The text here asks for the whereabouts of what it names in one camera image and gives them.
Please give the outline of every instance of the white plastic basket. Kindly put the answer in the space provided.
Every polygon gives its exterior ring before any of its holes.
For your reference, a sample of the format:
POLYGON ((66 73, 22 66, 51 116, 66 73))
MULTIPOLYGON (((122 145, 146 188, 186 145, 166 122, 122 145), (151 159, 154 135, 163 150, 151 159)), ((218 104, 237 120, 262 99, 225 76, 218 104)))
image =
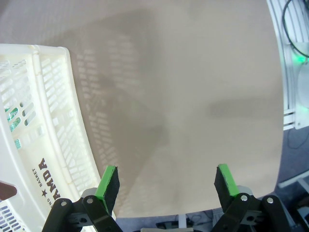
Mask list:
POLYGON ((55 199, 100 180, 68 50, 0 44, 0 94, 0 181, 17 189, 0 202, 0 231, 41 231, 55 199))

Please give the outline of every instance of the green pad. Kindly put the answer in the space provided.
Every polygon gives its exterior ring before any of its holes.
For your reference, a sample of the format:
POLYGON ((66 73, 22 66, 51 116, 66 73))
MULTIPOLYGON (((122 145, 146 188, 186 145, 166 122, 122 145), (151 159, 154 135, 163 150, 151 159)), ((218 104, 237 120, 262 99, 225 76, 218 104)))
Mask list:
POLYGON ((119 191, 120 183, 118 179, 118 170, 115 166, 107 166, 98 185, 95 196, 103 201, 106 212, 111 215, 114 208, 116 197, 119 191))
POLYGON ((230 194, 230 196, 235 197, 239 194, 239 189, 234 181, 234 178, 230 172, 230 169, 228 168, 228 165, 226 163, 219 164, 219 169, 223 175, 223 178, 225 180, 227 190, 230 194))

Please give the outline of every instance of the screw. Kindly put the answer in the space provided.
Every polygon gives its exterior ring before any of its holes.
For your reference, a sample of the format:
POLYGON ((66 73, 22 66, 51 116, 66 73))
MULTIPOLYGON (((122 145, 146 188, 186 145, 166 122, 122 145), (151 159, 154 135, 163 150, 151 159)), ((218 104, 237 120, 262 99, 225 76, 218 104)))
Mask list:
POLYGON ((240 199, 245 202, 248 199, 248 197, 246 195, 242 195, 240 199))
POLYGON ((272 199, 271 197, 268 197, 267 198, 267 202, 270 203, 270 204, 273 204, 274 203, 274 199, 272 199))
POLYGON ((88 204, 91 204, 92 202, 93 202, 93 199, 92 199, 92 198, 87 199, 87 203, 88 203, 88 204))

